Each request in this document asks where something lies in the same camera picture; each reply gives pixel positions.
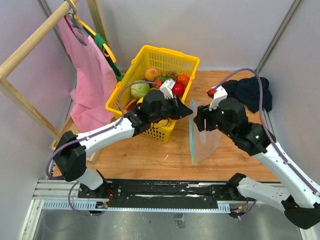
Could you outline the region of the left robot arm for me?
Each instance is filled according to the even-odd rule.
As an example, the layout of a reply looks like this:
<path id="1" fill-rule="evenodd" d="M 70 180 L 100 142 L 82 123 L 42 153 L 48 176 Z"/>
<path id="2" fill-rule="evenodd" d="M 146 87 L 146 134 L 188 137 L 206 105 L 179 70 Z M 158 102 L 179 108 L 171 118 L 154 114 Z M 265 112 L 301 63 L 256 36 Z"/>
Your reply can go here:
<path id="1" fill-rule="evenodd" d="M 98 171 L 87 166 L 87 157 L 118 141 L 133 138 L 162 120 L 179 120 L 192 114 L 178 96 L 166 99 L 159 90 L 151 90 L 141 103 L 118 120 L 90 132 L 65 132 L 54 152 L 54 163 L 66 182 L 77 181 L 101 198 L 107 185 Z"/>

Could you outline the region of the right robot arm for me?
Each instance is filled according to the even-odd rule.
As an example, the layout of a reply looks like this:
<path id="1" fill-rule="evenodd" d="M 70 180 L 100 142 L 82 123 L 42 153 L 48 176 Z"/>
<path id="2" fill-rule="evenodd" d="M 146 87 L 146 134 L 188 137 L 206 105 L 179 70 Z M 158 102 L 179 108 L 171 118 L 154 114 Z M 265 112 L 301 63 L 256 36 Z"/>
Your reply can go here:
<path id="1" fill-rule="evenodd" d="M 245 106 L 234 98 L 219 102 L 216 109 L 200 105 L 193 119 L 198 131 L 219 130 L 235 146 L 265 165 L 284 189 L 260 183 L 236 173 L 226 183 L 232 200 L 251 198 L 272 206 L 295 226 L 307 230 L 320 222 L 320 186 L 285 154 L 280 143 L 262 124 L 248 120 Z"/>

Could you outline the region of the clear zip top bag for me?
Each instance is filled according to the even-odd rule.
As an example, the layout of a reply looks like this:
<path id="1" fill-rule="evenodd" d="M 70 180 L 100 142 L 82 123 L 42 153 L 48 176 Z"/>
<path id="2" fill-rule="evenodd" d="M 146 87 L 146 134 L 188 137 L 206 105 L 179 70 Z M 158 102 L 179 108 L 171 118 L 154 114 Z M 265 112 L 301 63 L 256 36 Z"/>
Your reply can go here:
<path id="1" fill-rule="evenodd" d="M 190 108 L 193 111 L 193 114 L 189 116 L 189 147 L 192 164 L 210 157 L 219 147 L 222 138 L 222 133 L 217 129 L 213 131 L 198 131 L 194 118 L 200 105 L 204 105 L 204 103 L 193 99 L 190 101 Z"/>

